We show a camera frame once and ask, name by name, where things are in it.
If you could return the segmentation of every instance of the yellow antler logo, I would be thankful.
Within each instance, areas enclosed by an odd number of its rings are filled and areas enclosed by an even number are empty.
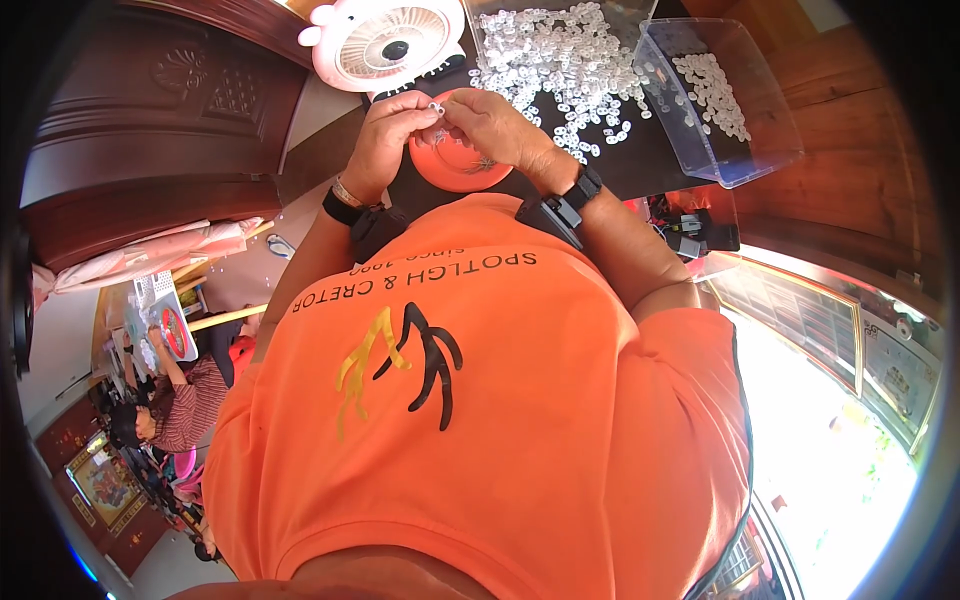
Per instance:
[[[344,440],[344,413],[351,399],[353,399],[353,408],[356,410],[357,417],[367,420],[367,410],[360,402],[360,398],[363,397],[363,374],[367,369],[367,363],[370,361],[370,350],[376,340],[376,334],[380,331],[383,331],[383,341],[387,344],[387,350],[390,352],[390,358],[394,366],[404,370],[413,367],[410,362],[400,356],[400,352],[396,349],[396,337],[394,337],[394,330],[390,324],[390,306],[384,306],[373,318],[363,342],[350,353],[337,372],[336,387],[337,392],[340,392],[344,387],[344,378],[347,376],[347,372],[350,367],[356,365],[356,369],[350,374],[347,382],[347,395],[344,397],[344,402],[340,405],[340,411],[337,413],[337,439],[341,442]]]

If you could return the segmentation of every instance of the black watch strap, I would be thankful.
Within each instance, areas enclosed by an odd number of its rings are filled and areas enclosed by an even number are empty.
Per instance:
[[[584,166],[577,182],[564,194],[564,200],[570,204],[571,208],[580,212],[589,201],[593,200],[594,196],[600,193],[601,187],[603,182],[597,172],[589,166]]]
[[[326,198],[324,198],[324,210],[326,214],[333,217],[334,221],[352,228],[368,209],[366,207],[354,208],[353,206],[344,204],[344,202],[333,193],[333,188],[331,187],[330,191],[326,192]]]

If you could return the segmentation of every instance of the wooden pole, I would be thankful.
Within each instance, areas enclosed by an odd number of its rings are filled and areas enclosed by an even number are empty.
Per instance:
[[[262,313],[265,310],[267,310],[266,304],[258,304],[257,306],[241,308],[240,310],[223,313],[222,315],[214,315],[205,319],[191,321],[187,324],[187,327],[190,329],[190,331],[197,331],[200,329],[206,329],[207,327],[212,327],[214,325],[219,325],[221,323],[226,323],[227,321],[233,321],[234,319],[244,319],[250,315]]]
[[[198,285],[200,285],[200,284],[203,283],[204,281],[206,281],[206,276],[197,277],[196,279],[193,279],[193,280],[191,280],[191,281],[187,281],[186,283],[183,283],[182,285],[178,285],[178,286],[177,286],[177,296],[179,296],[180,294],[182,294],[183,292],[185,292],[185,291],[187,291],[187,290],[189,290],[189,289],[192,289],[192,288],[194,288],[194,287],[197,287]]]
[[[274,226],[274,222],[273,222],[273,221],[267,221],[267,222],[265,222],[265,223],[261,223],[261,224],[260,224],[260,227],[254,229],[253,231],[250,232],[250,235],[247,236],[247,239],[249,240],[250,238],[254,237],[255,235],[259,235],[260,233],[263,233],[264,231],[266,231],[267,229],[269,229],[269,228],[271,228],[271,227],[273,227],[273,226]],[[174,271],[174,272],[170,275],[170,277],[171,277],[174,281],[180,281],[180,280],[183,279],[185,276],[190,275],[191,273],[193,273],[194,271],[196,271],[197,269],[199,269],[199,268],[202,267],[203,265],[212,265],[213,263],[217,262],[217,261],[220,260],[221,258],[222,258],[222,256],[217,256],[216,258],[209,258],[209,259],[206,259],[206,258],[205,258],[204,260],[201,260],[200,262],[195,262],[195,263],[193,263],[192,265],[187,265],[187,266],[185,266],[185,267],[181,267],[181,268],[177,269],[176,271]]]

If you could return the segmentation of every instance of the finger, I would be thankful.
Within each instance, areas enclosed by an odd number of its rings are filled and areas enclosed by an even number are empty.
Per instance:
[[[474,112],[469,106],[454,101],[452,96],[450,100],[443,103],[443,107],[444,120],[453,127],[459,127],[464,132],[480,127],[483,116]]]
[[[420,134],[423,136],[423,141],[431,146],[435,145],[437,142],[437,133],[440,131],[449,131],[453,128],[446,119],[440,118],[436,123],[421,131]]]
[[[433,98],[413,89],[396,96],[390,96],[374,102],[367,111],[367,120],[382,119],[405,110],[424,109],[433,102]]]
[[[440,120],[440,114],[432,108],[405,110],[385,117],[382,120],[382,126],[387,128],[390,139],[402,143],[414,132],[425,130],[438,120]]]
[[[457,104],[464,105],[465,107],[469,107],[474,112],[482,112],[479,106],[480,101],[488,93],[492,93],[492,92],[488,92],[483,89],[475,89],[473,87],[461,87],[459,89],[453,90],[453,93],[450,94],[450,97],[448,98],[448,100],[452,102],[456,102]]]
[[[459,127],[454,127],[450,130],[450,137],[453,139],[459,139],[460,142],[468,148],[473,148],[473,142],[470,140],[469,136],[464,133],[464,130],[460,129]]]

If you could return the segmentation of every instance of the striped shirt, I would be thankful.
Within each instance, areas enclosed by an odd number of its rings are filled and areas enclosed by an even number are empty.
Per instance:
[[[220,403],[227,397],[227,384],[210,355],[197,361],[186,380],[186,385],[173,385],[166,375],[156,379],[156,397],[172,393],[173,405],[159,411],[150,443],[167,452],[187,452],[196,445],[217,421]]]

